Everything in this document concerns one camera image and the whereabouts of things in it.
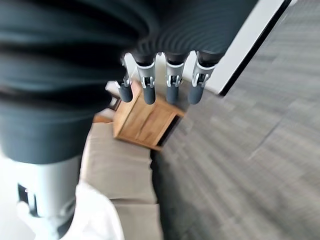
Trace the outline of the right robot hand black cloth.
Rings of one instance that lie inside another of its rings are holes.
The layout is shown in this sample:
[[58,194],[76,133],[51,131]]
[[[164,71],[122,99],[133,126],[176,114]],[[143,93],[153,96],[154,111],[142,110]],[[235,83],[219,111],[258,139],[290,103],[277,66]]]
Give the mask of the right robot hand black cloth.
[[159,52],[221,58],[254,0],[3,0],[0,147],[12,161],[19,215],[38,240],[59,240],[75,214],[82,154],[123,57]]

